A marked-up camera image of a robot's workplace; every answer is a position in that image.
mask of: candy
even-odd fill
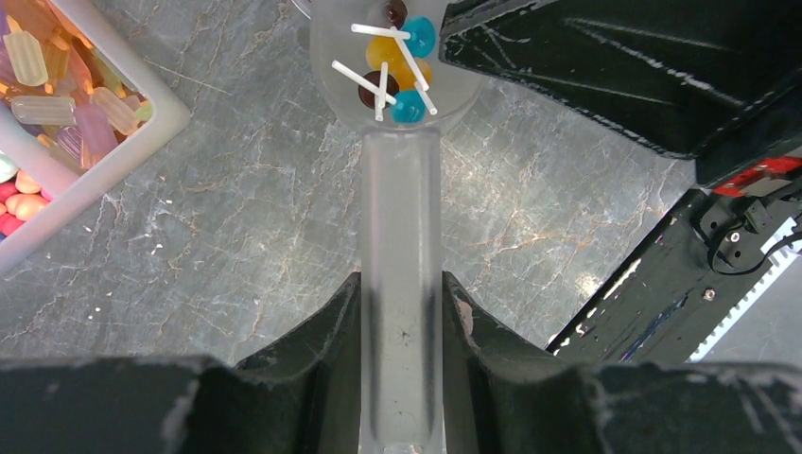
[[[86,69],[89,70],[89,75],[92,78],[92,82],[94,83],[93,86],[98,86],[102,84],[103,75],[100,74],[100,68],[97,67],[95,59],[93,58],[92,55],[92,51],[86,48],[86,46],[83,45],[83,43],[77,38],[73,39],[72,45],[73,49],[75,49],[81,61],[83,61],[84,66],[86,66]]]
[[[76,162],[80,161],[80,144],[83,140],[80,137],[80,131],[75,127],[67,127],[61,129],[56,135],[56,143],[58,143],[64,150],[70,153]]]
[[[418,67],[418,63],[415,62],[415,58],[410,53],[410,50],[407,48],[407,45],[404,41],[399,40],[398,38],[393,38],[395,43],[398,44],[398,48],[401,49],[401,55],[404,56],[404,61],[410,67],[410,71],[415,76],[415,80],[424,87],[424,90],[428,90],[428,82],[426,78],[424,78],[423,73],[421,73],[421,69]]]
[[[10,33],[13,33],[15,31],[23,31],[23,28],[20,26],[20,23],[15,21],[13,17],[6,15],[6,21],[9,23]]]
[[[7,182],[14,178],[14,175],[17,174],[17,170],[19,169],[20,167],[14,164],[11,158],[0,151],[0,182]]]
[[[85,168],[81,168],[80,166],[80,155],[78,156],[78,158],[70,156],[70,154],[64,151],[64,148],[62,148],[61,145],[59,144],[54,144],[53,147],[49,147],[47,149],[47,153],[50,155],[51,158],[58,161],[62,166],[69,168],[78,175],[81,175],[83,172],[86,171]]]
[[[64,13],[61,12],[60,9],[56,8],[56,6],[53,5],[52,1],[46,0],[46,2],[47,2],[47,5],[50,7],[50,12],[53,13],[53,15],[59,21],[59,24],[61,25],[61,27],[67,33],[69,33],[69,34],[75,36],[76,38],[80,39],[81,42],[84,45],[86,45],[87,47],[92,48],[92,43],[90,43],[89,40],[86,39],[86,36],[83,35],[83,33],[75,26],[75,24],[73,24],[72,21],[70,21],[67,18],[67,16],[65,16]]]
[[[40,125],[26,125],[24,123],[17,122],[18,125],[22,127],[28,134],[39,137],[40,134],[44,134],[44,128]]]
[[[97,71],[100,73],[100,76],[103,78],[103,84],[109,91],[113,92],[117,97],[125,97],[125,90],[123,90],[123,82],[117,76],[117,74],[112,71],[106,63],[98,58],[95,58],[95,65],[97,66]]]
[[[139,100],[139,96],[135,95],[124,97],[123,103],[125,103],[125,105],[128,106],[129,109],[134,111],[134,113],[136,113],[136,111],[139,110],[140,107],[142,107],[142,102]]]
[[[0,234],[9,236],[22,227],[25,223],[14,216],[6,213],[0,215]]]
[[[73,112],[83,138],[81,167],[89,168],[117,146],[112,125],[103,109],[95,104],[78,106]]]
[[[53,139],[47,137],[47,134],[44,133],[37,135],[36,140],[38,140],[39,143],[48,148],[58,145],[55,141],[53,141]]]
[[[415,91],[421,96],[421,100],[423,100],[424,104],[427,106],[428,112],[432,115],[436,115],[437,108],[434,107],[434,102],[432,102],[431,98],[428,97],[428,94],[424,90],[424,87],[422,87],[418,82],[415,82]]]
[[[415,16],[408,18],[401,30],[407,31],[412,35],[405,43],[413,57],[424,59],[434,50],[437,32],[434,29],[434,24],[426,17]]]
[[[14,194],[4,202],[6,205],[6,211],[8,211],[10,215],[13,215],[17,212],[17,203],[20,201],[20,196],[22,195],[23,194]]]
[[[94,91],[93,87],[95,85],[92,83],[92,72],[86,66],[86,63],[80,57],[78,51],[74,48],[70,49],[70,59],[67,68],[80,90],[86,93],[92,93]]]
[[[368,66],[374,70],[380,70],[381,63],[386,61],[390,74],[395,74],[401,65],[405,64],[404,54],[401,53],[398,44],[393,38],[384,36],[378,36],[370,41],[365,50],[365,60],[368,62]]]
[[[366,78],[355,73],[354,70],[349,68],[348,66],[345,66],[339,61],[334,60],[331,62],[331,67],[334,68],[335,71],[339,72],[340,74],[346,76],[350,80],[364,87],[374,95],[378,95],[378,86],[376,86],[376,84],[368,81]],[[387,102],[395,104],[395,98],[390,95],[387,95]]]
[[[131,135],[136,131],[139,126],[139,120],[133,114],[131,108],[117,97],[114,93],[110,92],[106,87],[100,87],[92,93],[90,100],[93,104],[100,106],[106,116],[109,118],[109,123],[125,135]]]
[[[55,96],[70,96],[70,92],[78,89],[73,75],[69,72],[69,61],[69,54],[67,54],[67,74],[56,81],[56,91],[53,94]]]
[[[59,126],[42,125],[42,132],[49,137],[50,140],[56,140],[59,137],[59,131],[61,131],[61,127]]]
[[[6,10],[0,4],[0,36],[8,35],[11,32],[9,28],[9,20],[6,17]]]
[[[133,113],[139,121],[148,121],[151,117],[153,117],[153,105],[150,104],[150,101],[145,101],[142,103],[142,106]]]
[[[3,80],[0,80],[0,94],[3,94],[3,102],[8,104],[17,96],[47,96],[47,93],[40,88],[26,87],[25,85]]]
[[[19,194],[17,186],[14,182],[0,183],[0,203],[6,203],[6,200],[14,194]]]
[[[70,52],[69,50],[59,49],[53,43],[44,43],[42,44],[42,53],[49,83],[55,84],[57,80],[63,79],[67,75]]]
[[[9,197],[7,203],[15,204],[13,213],[10,210],[10,205],[6,205],[9,207],[10,213],[22,222],[27,222],[38,215],[49,202],[39,194],[17,194],[16,196]]]
[[[3,8],[36,40],[45,42],[56,32],[56,18],[36,0],[3,0]]]
[[[375,120],[376,121],[384,121],[384,113],[381,111],[387,107],[387,79],[390,76],[387,74],[387,62],[381,63],[381,71],[379,71],[381,75],[379,76],[378,80],[378,95],[375,96]]]
[[[89,94],[83,91],[81,88],[77,88],[70,92],[70,96],[76,101],[76,106],[82,106],[90,103]]]
[[[11,66],[9,50],[4,41],[0,41],[0,80],[16,80],[14,68]]]
[[[398,92],[395,99],[398,102],[391,107],[391,113],[396,123],[417,123],[426,116],[427,107],[418,92],[414,90]]]
[[[112,62],[109,61],[109,59],[106,58],[105,55],[103,55],[102,52],[100,52],[99,50],[95,49],[95,50],[92,51],[92,54],[95,56],[96,59],[98,59],[99,61],[102,61],[103,64],[106,65],[106,67],[109,68],[109,70],[112,71],[114,76],[117,79],[119,79],[121,82],[123,82],[123,84],[126,86],[126,88],[128,88],[132,92],[136,92],[137,91],[136,90],[136,86],[134,86],[133,82],[131,82],[131,80],[128,79],[125,74],[123,74],[120,70],[118,70],[117,67],[114,66],[112,64]]]
[[[15,31],[3,37],[9,51],[14,76],[23,85],[36,87],[47,82],[42,47],[27,31]]]
[[[365,79],[371,82],[373,85],[379,85],[381,81],[381,72],[380,71],[372,71],[365,75]],[[398,93],[398,83],[395,82],[395,79],[392,76],[387,77],[387,94],[390,96],[395,96]],[[374,108],[375,104],[375,95],[365,89],[362,86],[359,86],[359,100],[362,101],[362,104],[369,109]]]
[[[17,180],[14,182],[14,186],[23,194],[36,194],[42,190],[42,186],[36,183],[30,175],[22,169],[17,173]]]
[[[425,60],[415,59],[418,64],[424,79],[431,83],[431,66]],[[404,63],[398,71],[395,72],[395,80],[398,82],[398,88],[401,90],[414,90],[415,89],[415,75],[412,73],[410,66]]]
[[[28,125],[75,125],[75,101],[58,96],[17,96],[11,101],[11,112]]]
[[[3,233],[3,224],[6,223],[7,220],[13,218],[14,215],[10,215],[9,213],[3,213],[0,215],[0,235],[4,235]]]
[[[373,36],[387,36],[389,38],[398,38],[399,40],[408,40],[412,37],[406,31],[399,31],[395,27],[384,28],[382,26],[364,26],[362,24],[351,24],[351,31],[354,33],[361,33],[363,35]]]
[[[401,28],[407,20],[407,5],[401,0],[378,2],[368,10],[368,21],[375,26]]]

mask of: red component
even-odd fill
[[[6,213],[3,216],[0,216],[0,221],[2,221],[0,222],[0,234],[3,234],[5,236],[13,234],[14,232],[17,231],[17,229],[19,229],[20,227],[23,226],[23,224],[25,224],[21,220],[15,218],[12,215],[9,215],[8,213]]]
[[[7,198],[19,193],[14,182],[0,183],[0,203],[6,203]]]
[[[713,189],[716,194],[727,197],[745,196],[741,192],[744,187],[752,184],[766,176],[782,177],[786,173],[802,167],[802,159],[783,156],[781,158],[768,158],[760,161],[754,166],[749,167],[740,174],[722,183]]]

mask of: scratched black surface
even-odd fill
[[[734,161],[706,166],[713,184],[802,136],[774,112],[802,83],[800,21],[793,0],[467,0],[446,11],[440,59],[526,86],[657,153]],[[728,143],[758,123],[749,147]]]
[[[754,275],[722,276],[706,262],[692,219],[710,200],[690,190],[627,257],[547,348],[569,361],[682,362],[770,266]],[[774,231],[798,208],[778,205]],[[635,270],[615,287],[632,265]],[[706,301],[707,288],[716,297]]]
[[[203,357],[0,360],[0,384],[18,391],[0,394],[14,408],[0,414],[0,428],[13,428],[0,430],[0,444],[16,454],[357,452],[357,286],[352,275],[240,370]],[[444,340],[455,349],[446,382],[456,385],[445,390],[446,435],[460,454],[802,451],[799,369],[565,367],[482,311],[450,274],[444,303]],[[293,362],[293,344],[314,350],[306,367]]]

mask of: brown lollipop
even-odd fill
[[[401,0],[380,0],[370,8],[368,20],[373,26],[395,26],[400,30],[407,20],[407,5]]]
[[[375,86],[379,86],[379,82],[381,81],[381,71],[371,71],[370,73],[364,76],[369,82],[371,82]],[[387,94],[390,96],[395,96],[399,91],[398,82],[395,81],[395,78],[391,75],[387,75]],[[369,92],[363,87],[359,87],[359,100],[362,101],[368,109],[374,109],[375,106],[375,96],[373,93]],[[384,105],[384,108],[387,109],[390,106],[390,103]]]

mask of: yellow lollipop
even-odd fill
[[[429,84],[431,84],[431,66],[426,63],[425,60],[422,59],[415,59],[415,62],[418,63],[418,68],[421,69],[421,73],[424,75],[424,79],[427,80]],[[414,90],[415,89],[415,75],[412,73],[410,66],[407,64],[406,61],[401,61],[401,67],[398,68],[398,71],[395,72],[395,81],[398,82],[398,88],[401,90]]]
[[[398,44],[393,38],[386,36],[377,36],[371,40],[365,50],[365,60],[368,61],[368,66],[375,71],[380,70],[381,63],[386,61],[390,74],[395,74],[402,65],[407,65]]]

